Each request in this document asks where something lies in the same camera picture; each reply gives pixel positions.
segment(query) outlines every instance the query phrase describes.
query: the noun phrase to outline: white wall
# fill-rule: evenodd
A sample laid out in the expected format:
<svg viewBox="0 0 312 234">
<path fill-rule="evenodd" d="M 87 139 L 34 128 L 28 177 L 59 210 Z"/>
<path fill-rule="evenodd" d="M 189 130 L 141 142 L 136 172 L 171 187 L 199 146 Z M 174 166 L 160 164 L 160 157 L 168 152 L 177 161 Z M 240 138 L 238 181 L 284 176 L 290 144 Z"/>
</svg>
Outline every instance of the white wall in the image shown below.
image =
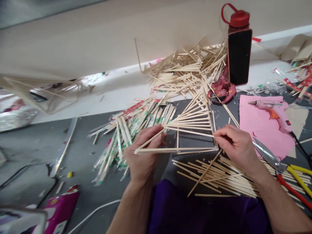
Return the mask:
<svg viewBox="0 0 312 234">
<path fill-rule="evenodd" d="M 253 35 L 312 24 L 309 0 L 236 0 L 251 14 Z M 110 0 L 0 31 L 0 73 L 81 77 L 167 56 L 227 26 L 218 0 Z M 229 19 L 231 11 L 227 9 Z"/>
</svg>

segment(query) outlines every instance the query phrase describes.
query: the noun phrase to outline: red bottle cap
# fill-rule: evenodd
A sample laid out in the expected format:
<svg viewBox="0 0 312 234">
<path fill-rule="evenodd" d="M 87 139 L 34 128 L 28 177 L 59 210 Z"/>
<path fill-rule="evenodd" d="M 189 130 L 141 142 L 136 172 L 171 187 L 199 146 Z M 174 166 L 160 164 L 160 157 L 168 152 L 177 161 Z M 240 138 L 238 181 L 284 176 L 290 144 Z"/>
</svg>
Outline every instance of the red bottle cap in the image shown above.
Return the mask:
<svg viewBox="0 0 312 234">
<path fill-rule="evenodd" d="M 226 21 L 226 19 L 224 18 L 223 15 L 223 9 L 224 7 L 228 5 L 229 7 L 231 7 L 235 13 L 233 13 L 231 15 L 231 20 L 230 22 Z M 222 20 L 229 25 L 229 28 L 234 28 L 234 29 L 245 29 L 245 28 L 249 28 L 249 18 L 250 18 L 250 14 L 247 11 L 244 10 L 237 10 L 232 4 L 230 3 L 226 3 L 223 5 L 222 9 L 221 9 L 221 17 Z"/>
</svg>

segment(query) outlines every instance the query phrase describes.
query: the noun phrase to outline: red scissor handle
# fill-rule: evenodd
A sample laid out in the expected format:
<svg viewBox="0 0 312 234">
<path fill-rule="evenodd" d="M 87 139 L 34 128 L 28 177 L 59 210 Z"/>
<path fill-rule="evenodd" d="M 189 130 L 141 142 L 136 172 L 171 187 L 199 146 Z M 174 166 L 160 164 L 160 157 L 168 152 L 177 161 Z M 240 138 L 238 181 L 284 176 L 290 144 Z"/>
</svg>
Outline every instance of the red scissor handle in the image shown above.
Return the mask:
<svg viewBox="0 0 312 234">
<path fill-rule="evenodd" d="M 289 184 L 287 184 L 282 176 L 282 174 L 278 174 L 277 178 L 280 181 L 280 184 L 284 185 L 285 188 L 288 189 L 293 195 L 295 195 L 306 207 L 309 208 L 309 210 L 312 211 L 312 204 L 309 203 L 301 194 L 299 194 L 296 190 L 294 190 Z"/>
</svg>

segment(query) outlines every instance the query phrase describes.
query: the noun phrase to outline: scissors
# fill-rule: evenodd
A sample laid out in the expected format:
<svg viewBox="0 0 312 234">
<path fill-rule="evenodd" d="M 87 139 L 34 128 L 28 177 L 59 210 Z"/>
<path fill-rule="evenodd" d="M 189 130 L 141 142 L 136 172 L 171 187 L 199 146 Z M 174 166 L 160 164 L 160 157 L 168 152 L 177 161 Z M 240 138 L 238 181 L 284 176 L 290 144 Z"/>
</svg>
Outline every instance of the scissors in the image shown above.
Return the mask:
<svg viewBox="0 0 312 234">
<path fill-rule="evenodd" d="M 309 203 L 302 195 L 300 195 L 296 190 L 294 190 L 289 184 L 287 184 L 283 178 L 282 173 L 288 171 L 295 180 L 301 185 L 303 190 L 312 198 L 312 192 L 308 188 L 308 186 L 302 181 L 302 179 L 297 175 L 296 171 L 300 171 L 302 173 L 306 173 L 312 176 L 312 171 L 295 166 L 295 165 L 286 165 L 278 161 L 276 156 L 266 147 L 261 141 L 254 137 L 253 141 L 255 148 L 261 154 L 261 156 L 272 166 L 275 168 L 276 176 L 281 185 L 285 186 L 293 195 L 295 195 L 303 204 L 305 204 L 312 211 L 312 204 Z"/>
</svg>

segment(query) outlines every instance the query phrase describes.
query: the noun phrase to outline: hand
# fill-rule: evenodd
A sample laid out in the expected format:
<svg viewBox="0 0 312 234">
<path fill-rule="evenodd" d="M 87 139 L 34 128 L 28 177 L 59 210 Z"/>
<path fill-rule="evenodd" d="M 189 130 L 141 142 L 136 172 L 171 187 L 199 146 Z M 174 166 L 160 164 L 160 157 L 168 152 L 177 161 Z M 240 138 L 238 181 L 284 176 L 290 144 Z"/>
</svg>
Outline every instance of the hand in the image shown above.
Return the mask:
<svg viewBox="0 0 312 234">
<path fill-rule="evenodd" d="M 125 157 L 130 167 L 131 179 L 136 182 L 145 183 L 147 180 L 153 178 L 154 171 L 157 165 L 157 154 L 134 154 L 134 151 L 159 133 L 163 129 L 161 124 L 154 127 L 142 129 L 136 140 L 125 149 Z M 155 139 L 153 139 L 147 148 L 155 149 L 159 148 L 161 145 L 166 145 L 164 141 L 165 133 L 159 134 Z"/>
<path fill-rule="evenodd" d="M 252 179 L 266 169 L 256 154 L 249 133 L 228 124 L 217 130 L 214 137 L 227 156 Z"/>
</svg>

